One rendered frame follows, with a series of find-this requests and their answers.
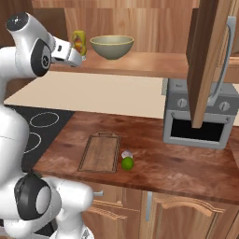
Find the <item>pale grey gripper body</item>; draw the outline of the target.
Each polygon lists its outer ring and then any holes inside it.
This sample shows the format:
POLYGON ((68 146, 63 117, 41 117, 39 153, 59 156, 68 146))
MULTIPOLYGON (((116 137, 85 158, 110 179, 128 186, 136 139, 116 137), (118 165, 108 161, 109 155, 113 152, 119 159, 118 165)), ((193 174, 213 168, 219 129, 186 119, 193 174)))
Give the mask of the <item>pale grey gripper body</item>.
POLYGON ((78 67, 82 64, 82 57, 76 49, 71 48, 66 61, 72 67, 78 67))

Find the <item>yellow condiment bottle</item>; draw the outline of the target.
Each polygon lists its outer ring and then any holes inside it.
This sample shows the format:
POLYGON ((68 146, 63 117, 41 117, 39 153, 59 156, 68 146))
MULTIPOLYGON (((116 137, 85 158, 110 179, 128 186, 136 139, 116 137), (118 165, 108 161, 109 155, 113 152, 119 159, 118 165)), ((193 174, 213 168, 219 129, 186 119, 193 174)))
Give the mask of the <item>yellow condiment bottle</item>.
POLYGON ((76 30, 73 33, 73 46, 80 53, 82 60, 86 60, 86 34, 83 30, 76 30))

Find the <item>pale green bowl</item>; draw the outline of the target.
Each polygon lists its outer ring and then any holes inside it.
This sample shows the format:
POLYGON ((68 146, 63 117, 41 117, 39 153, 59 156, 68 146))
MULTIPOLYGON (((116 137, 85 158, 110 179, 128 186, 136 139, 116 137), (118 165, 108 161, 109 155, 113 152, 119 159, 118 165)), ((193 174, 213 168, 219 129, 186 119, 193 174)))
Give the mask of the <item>pale green bowl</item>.
POLYGON ((134 39, 127 35, 100 35, 90 39, 94 51, 107 60, 117 60, 127 54, 134 39))

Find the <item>wooden cutting board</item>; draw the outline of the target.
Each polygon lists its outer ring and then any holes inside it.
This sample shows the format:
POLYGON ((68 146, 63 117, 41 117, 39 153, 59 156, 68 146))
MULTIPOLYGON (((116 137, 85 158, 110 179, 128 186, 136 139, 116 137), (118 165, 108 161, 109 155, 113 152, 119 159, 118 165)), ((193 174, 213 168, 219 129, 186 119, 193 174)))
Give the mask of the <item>wooden cutting board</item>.
POLYGON ((92 134, 82 154, 79 172, 109 173, 117 171, 120 137, 112 132, 92 134))

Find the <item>white garlic bulb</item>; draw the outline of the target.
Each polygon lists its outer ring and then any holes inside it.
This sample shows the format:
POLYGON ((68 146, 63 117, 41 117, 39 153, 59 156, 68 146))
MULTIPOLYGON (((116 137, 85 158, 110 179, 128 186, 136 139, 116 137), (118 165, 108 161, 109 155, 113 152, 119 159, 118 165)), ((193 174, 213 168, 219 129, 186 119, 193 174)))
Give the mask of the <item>white garlic bulb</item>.
POLYGON ((126 149, 124 150, 122 153, 121 153, 121 157, 123 159, 127 158, 127 157, 132 157, 133 156, 133 153, 129 150, 129 149, 126 149))

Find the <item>green lime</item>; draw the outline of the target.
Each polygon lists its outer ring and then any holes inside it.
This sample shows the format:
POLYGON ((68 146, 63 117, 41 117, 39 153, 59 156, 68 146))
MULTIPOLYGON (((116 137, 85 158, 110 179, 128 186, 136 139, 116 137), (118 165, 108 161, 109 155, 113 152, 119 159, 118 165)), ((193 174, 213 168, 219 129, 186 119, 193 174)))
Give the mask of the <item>green lime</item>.
POLYGON ((131 157, 126 157, 121 161, 121 167, 129 171, 134 167, 134 160, 131 157))

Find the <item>wooden base cabinet door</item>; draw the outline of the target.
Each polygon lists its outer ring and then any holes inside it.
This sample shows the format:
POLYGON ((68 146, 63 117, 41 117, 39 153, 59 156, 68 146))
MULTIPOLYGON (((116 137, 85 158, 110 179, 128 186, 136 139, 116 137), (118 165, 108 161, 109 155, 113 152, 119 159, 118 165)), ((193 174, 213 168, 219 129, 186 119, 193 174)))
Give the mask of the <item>wooden base cabinet door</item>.
POLYGON ((239 239, 239 205, 153 194, 152 239, 239 239))

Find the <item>black hob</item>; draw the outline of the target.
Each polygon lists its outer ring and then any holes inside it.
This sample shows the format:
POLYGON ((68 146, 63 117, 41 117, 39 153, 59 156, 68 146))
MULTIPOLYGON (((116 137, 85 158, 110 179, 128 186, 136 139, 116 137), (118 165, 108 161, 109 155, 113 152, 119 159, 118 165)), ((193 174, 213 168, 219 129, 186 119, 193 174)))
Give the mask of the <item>black hob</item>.
POLYGON ((74 115, 74 111, 7 105, 26 119, 29 124, 29 139, 23 153, 21 169, 31 171, 51 143, 74 115))

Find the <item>grey toaster oven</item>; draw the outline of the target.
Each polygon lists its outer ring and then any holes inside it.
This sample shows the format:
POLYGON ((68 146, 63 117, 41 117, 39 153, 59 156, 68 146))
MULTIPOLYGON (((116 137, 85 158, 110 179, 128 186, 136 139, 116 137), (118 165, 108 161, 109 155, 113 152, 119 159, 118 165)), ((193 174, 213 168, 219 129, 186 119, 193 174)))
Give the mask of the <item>grey toaster oven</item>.
POLYGON ((231 83, 223 83, 215 104, 205 110, 202 127, 192 128, 187 82, 169 78, 163 115, 163 142, 224 149, 238 109, 239 93, 231 83))

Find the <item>wooden wall cabinet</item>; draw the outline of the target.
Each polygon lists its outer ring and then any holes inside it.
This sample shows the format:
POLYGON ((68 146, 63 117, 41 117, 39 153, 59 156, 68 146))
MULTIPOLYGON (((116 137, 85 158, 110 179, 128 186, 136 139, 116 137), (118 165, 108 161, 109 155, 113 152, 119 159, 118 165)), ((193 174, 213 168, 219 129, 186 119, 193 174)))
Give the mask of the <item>wooden wall cabinet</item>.
POLYGON ((200 0, 32 0, 42 19, 59 38, 83 30, 88 39, 98 35, 128 35, 134 39, 129 53, 108 61, 87 47, 80 67, 54 64, 53 71, 185 78, 186 48, 192 11, 200 0))

